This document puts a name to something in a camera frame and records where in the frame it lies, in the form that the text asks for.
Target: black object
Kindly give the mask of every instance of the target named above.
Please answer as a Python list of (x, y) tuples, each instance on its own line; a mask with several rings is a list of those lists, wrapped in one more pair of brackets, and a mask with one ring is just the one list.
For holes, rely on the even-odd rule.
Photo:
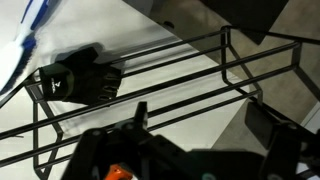
[(121, 71), (93, 63), (97, 57), (95, 49), (89, 47), (40, 68), (44, 99), (90, 105), (115, 98)]
[[(269, 31), (288, 0), (201, 0), (234, 26)], [(253, 42), (260, 44), (265, 35), (244, 32)]]
[[(286, 45), (283, 45), (283, 46), (279, 46), (279, 47), (270, 49), (270, 50), (266, 50), (266, 51), (263, 51), (263, 52), (260, 52), (260, 53), (254, 54), (254, 55), (250, 55), (250, 56), (241, 58), (237, 54), (236, 50), (233, 48), (232, 43), (231, 43), (231, 35), (233, 32), (233, 29), (238, 29), (243, 32), (260, 33), (260, 34), (264, 34), (267, 36), (278, 37), (278, 38), (282, 38), (282, 39), (286, 39), (286, 40), (292, 40), (293, 42), (286, 44)], [(304, 43), (310, 43), (313, 45), (320, 45), (320, 41), (315, 40), (315, 39), (308, 39), (308, 38), (302, 38), (302, 37), (290, 36), (290, 35), (284, 35), (284, 34), (278, 34), (278, 33), (272, 33), (272, 32), (263, 32), (263, 31), (245, 29), (245, 28), (239, 29), (239, 28), (235, 28), (232, 26), (225, 26), (218, 32), (212, 32), (209, 34), (205, 34), (205, 35), (198, 36), (198, 37), (193, 37), (193, 38), (190, 38), (187, 40), (175, 42), (172, 44), (168, 44), (168, 45), (164, 45), (164, 46), (160, 46), (160, 47), (156, 47), (156, 48), (148, 48), (149, 50), (142, 51), (142, 52), (132, 54), (132, 55), (128, 55), (128, 56), (122, 57), (120, 59), (116, 59), (116, 60), (110, 62), (109, 64), (113, 65), (113, 64), (117, 64), (117, 63), (123, 63), (125, 61), (132, 61), (132, 60), (139, 58), (139, 57), (142, 57), (142, 56), (146, 56), (146, 55), (149, 55), (152, 53), (157, 53), (157, 52), (161, 52), (164, 50), (168, 50), (168, 49), (171, 49), (174, 47), (185, 45), (187, 43), (201, 41), (203, 39), (208, 39), (208, 38), (214, 37), (214, 36), (218, 36), (221, 38), (221, 44), (218, 47), (210, 47), (207, 50), (204, 50), (201, 52), (195, 52), (193, 54), (182, 56), (177, 59), (172, 59), (167, 62), (161, 62), (156, 65), (150, 66), (150, 67), (144, 67), (139, 70), (124, 74), (123, 78), (134, 76), (134, 75), (137, 75), (137, 74), (140, 74), (143, 72), (152, 71), (157, 68), (165, 67), (165, 66), (168, 66), (171, 64), (182, 62), (182, 61), (187, 61), (193, 57), (201, 56), (201, 55), (213, 52), (213, 51), (220, 51), (221, 52), (221, 58), (222, 58), (221, 65), (215, 66), (213, 68), (208, 68), (208, 69), (205, 69), (202, 71), (198, 71), (198, 72), (195, 72), (192, 74), (188, 74), (188, 75), (179, 77), (177, 79), (172, 79), (170, 81), (163, 82), (163, 83), (160, 83), (157, 85), (153, 85), (153, 86), (150, 86), (150, 87), (147, 87), (147, 88), (135, 91), (135, 92), (130, 92), (128, 94), (119, 96), (115, 99), (112, 99), (112, 100), (109, 100), (106, 102), (99, 102), (94, 105), (90, 105), (87, 107), (76, 109), (76, 110), (66, 112), (66, 113), (63, 113), (60, 115), (56, 115), (56, 116), (51, 114), (52, 111), (50, 109), (50, 106), (48, 106), (47, 102), (44, 101), (44, 99), (43, 99), (43, 94), (41, 93), (41, 91), (38, 87), (41, 83), (35, 82), (32, 75), (29, 76), (22, 84), (20, 84), (17, 88), (15, 88), (14, 91), (12, 91), (8, 96), (6, 96), (4, 99), (0, 100), (0, 108), (3, 107), (8, 101), (10, 101), (10, 99), (12, 97), (14, 97), (14, 95), (17, 92), (19, 92), (19, 90), (21, 88), (25, 88), (30, 92), (29, 93), (30, 97), (32, 98), (33, 103), (34, 103), (34, 121), (35, 122), (0, 133), (0, 140), (10, 138), (15, 135), (18, 135), (18, 134), (21, 134), (24, 132), (28, 132), (28, 131), (35, 132), (39, 128), (44, 127), (44, 126), (48, 126), (48, 125), (53, 125), (55, 127), (55, 130), (56, 130), (59, 138), (57, 139), (57, 141), (55, 143), (48, 144), (43, 147), (35, 146), (33, 150), (30, 150), (30, 151), (27, 151), (27, 152), (24, 152), (24, 153), (15, 155), (15, 156), (8, 157), (6, 159), (2, 159), (2, 160), (0, 160), (0, 167), (16, 163), (16, 162), (22, 161), (27, 158), (33, 158), (35, 160), (34, 169), (35, 169), (37, 175), (39, 176), (39, 178), (41, 180), (47, 180), (48, 176), (50, 174), (50, 170), (53, 165), (67, 161), (71, 157), (71, 155), (67, 155), (67, 156), (56, 158), (56, 152), (59, 150), (59, 148), (76, 143), (76, 142), (78, 142), (78, 140), (80, 138), (80, 136), (74, 136), (74, 137), (62, 140), (62, 138), (60, 138), (60, 137), (63, 136), (63, 132), (59, 131), (58, 128), (60, 126), (59, 126), (58, 122), (69, 119), (69, 118), (73, 118), (73, 117), (76, 117), (79, 115), (83, 115), (86, 113), (92, 113), (93, 111), (109, 107), (110, 105), (114, 105), (114, 104), (118, 104), (118, 103), (125, 103), (127, 100), (142, 97), (144, 95), (151, 94), (153, 92), (157, 92), (160, 90), (164, 90), (166, 88), (174, 87), (175, 85), (179, 85), (179, 84), (182, 84), (185, 82), (197, 80), (198, 78), (201, 78), (201, 77), (213, 74), (213, 73), (217, 73), (217, 72), (221, 72), (222, 80), (226, 84), (225, 87), (221, 87), (219, 89), (215, 89), (215, 90), (212, 90), (208, 93), (204, 93), (204, 94), (201, 94), (201, 95), (198, 95), (195, 97), (186, 97), (185, 100), (182, 100), (180, 102), (168, 104), (168, 105), (165, 105), (161, 108), (152, 110), (148, 113), (149, 118), (159, 116), (161, 114), (176, 110), (178, 108), (183, 108), (183, 107), (188, 106), (190, 104), (200, 102), (202, 100), (205, 100), (205, 99), (217, 96), (217, 95), (222, 95), (222, 94), (229, 92), (229, 91), (239, 92), (240, 93), (239, 96), (227, 99), (227, 100), (220, 102), (220, 103), (217, 103), (217, 104), (209, 105), (208, 107), (203, 107), (202, 109), (196, 110), (194, 112), (188, 112), (187, 114), (169, 119), (168, 121), (165, 121), (163, 123), (148, 127), (147, 130), (153, 131), (153, 130), (180, 122), (180, 121), (185, 121), (190, 117), (194, 117), (194, 116), (200, 115), (202, 113), (205, 113), (205, 112), (208, 112), (208, 111), (217, 109), (219, 107), (234, 103), (239, 100), (247, 99), (247, 98), (253, 102), (257, 102), (261, 107), (263, 107), (263, 109), (267, 110), (271, 114), (276, 115), (277, 117), (279, 117), (279, 119), (288, 119), (285, 115), (281, 114), (280, 112), (276, 111), (272, 107), (263, 103), (263, 94), (262, 94), (263, 90), (259, 86), (258, 82), (261, 80), (265, 80), (265, 79), (289, 72), (289, 71), (294, 72), (297, 75), (297, 77), (300, 78), (301, 81), (305, 84), (305, 86), (313, 93), (313, 95), (320, 101), (320, 89), (316, 86), (315, 83), (313, 83), (313, 81), (310, 79), (310, 77), (304, 72), (303, 69), (301, 69), (301, 67), (299, 65), (300, 64), (300, 52), (301, 52), (302, 45)], [(227, 60), (227, 56), (226, 56), (227, 49), (229, 49), (231, 51), (231, 53), (234, 55), (235, 59)], [(285, 66), (282, 68), (277, 68), (271, 72), (264, 73), (259, 76), (253, 76), (245, 64), (248, 62), (260, 61), (260, 60), (263, 60), (264, 57), (271, 56), (271, 55), (281, 53), (284, 51), (289, 51), (289, 50), (292, 50), (292, 54), (293, 54), (291, 64), (289, 63), (288, 66)], [(232, 67), (236, 67), (236, 66), (241, 66), (241, 68), (247, 74), (248, 79), (233, 84), (228, 80), (227, 69), (232, 68)], [(255, 90), (247, 92), (247, 91), (244, 91), (241, 89), (242, 87), (247, 86), (247, 85), (253, 85), (253, 87), (255, 87)], [(47, 116), (48, 116), (47, 119), (38, 121), (38, 116), (37, 116), (38, 115), (38, 108), (37, 108), (38, 104), (41, 105), (44, 112), (47, 113)], [(111, 131), (117, 129), (116, 124), (109, 124), (103, 128), (107, 132), (111, 132)], [(270, 145), (268, 139), (270, 141), (272, 141), (272, 140), (270, 138), (266, 138), (266, 139), (267, 139), (266, 142), (263, 142), (263, 144)], [(38, 142), (38, 135), (36, 134), (36, 136), (34, 136), (34, 144), (37, 145), (37, 142)], [(40, 154), (43, 154), (46, 152), (50, 152), (50, 155), (51, 155), (50, 159), (46, 163), (39, 164), (36, 161), (37, 157)], [(311, 175), (314, 175), (314, 173), (312, 173), (310, 175), (309, 172), (306, 172), (306, 173), (303, 173), (302, 175), (304, 177), (310, 177)]]
[[(314, 135), (291, 120), (280, 121), (257, 103), (249, 103), (246, 122), (255, 136), (271, 139), (266, 157), (252, 152), (192, 150), (185, 152), (157, 135), (147, 124), (147, 103), (140, 102), (131, 121), (120, 123), (118, 129), (107, 133), (104, 129), (86, 131), (66, 168), (62, 180), (102, 180), (113, 164), (126, 164), (139, 179), (208, 179), (208, 180), (298, 180), (295, 171), (305, 152), (312, 152), (313, 162), (320, 161), (320, 133)], [(275, 127), (270, 133), (261, 122)], [(302, 143), (307, 148), (301, 151)], [(307, 162), (308, 166), (320, 164)]]

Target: gray floor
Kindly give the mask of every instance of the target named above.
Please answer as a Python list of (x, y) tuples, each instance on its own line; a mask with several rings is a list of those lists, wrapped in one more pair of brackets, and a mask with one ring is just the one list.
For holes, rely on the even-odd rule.
[[(318, 0), (289, 0), (270, 31), (320, 39), (320, 1)], [(198, 0), (167, 0), (153, 9), (151, 19), (163, 23), (170, 21), (175, 25), (172, 30), (182, 39), (217, 31), (228, 24), (215, 12), (201, 4)], [(257, 46), (239, 32), (233, 36), (233, 45), (241, 57), (261, 52), (288, 43), (276, 38), (267, 37)], [(218, 45), (218, 39), (192, 44), (202, 50)], [(213, 60), (220, 62), (219, 53), (208, 54)], [(254, 75), (259, 75), (290, 63), (291, 52), (265, 58), (263, 61), (247, 64)], [(320, 48), (305, 45), (301, 66), (308, 72), (316, 83), (320, 85)], [(242, 79), (246, 79), (240, 68), (231, 71)], [(260, 83), (264, 91), (264, 102), (278, 111), (301, 123), (307, 113), (315, 105), (316, 99), (296, 77), (294, 73), (286, 73)], [(265, 150), (245, 127), (244, 114), (246, 105), (239, 110), (225, 132), (215, 143), (215, 149), (246, 149), (264, 154)]]

